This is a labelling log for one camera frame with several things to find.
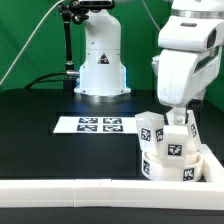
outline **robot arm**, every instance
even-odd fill
[[[217,77],[224,41],[222,0],[174,0],[159,34],[158,98],[185,108]]]
[[[173,108],[167,113],[169,125],[162,115],[136,115],[142,172],[147,178],[201,178],[201,140],[194,113],[186,108],[192,99],[200,95],[202,99],[217,77],[223,41],[223,0],[174,0],[172,16],[159,34],[159,46],[164,50],[152,63],[158,73],[159,101]]]

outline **green wall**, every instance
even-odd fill
[[[26,40],[55,0],[0,1],[0,78],[19,53]],[[146,0],[160,27],[170,15],[170,3],[163,0]],[[117,3],[110,13],[122,25],[121,59],[127,67],[127,85],[132,89],[156,88],[156,77],[151,68],[153,56],[161,49],[157,47],[158,31],[150,21],[141,0],[127,4]],[[76,68],[85,59],[84,25],[71,24],[73,57]],[[64,33],[60,14],[55,9],[38,30],[0,91],[23,88],[35,78],[64,71]],[[207,91],[207,99],[224,110],[224,68]],[[62,88],[61,83],[41,84],[36,88]]]

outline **black table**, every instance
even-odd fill
[[[0,94],[1,179],[144,179],[135,134],[53,134],[60,116],[134,117],[165,114],[154,91],[130,100],[95,104],[62,90],[8,90]],[[224,160],[224,113],[207,101],[195,112],[201,140]],[[0,209],[1,223],[223,223],[222,211],[134,208]]]

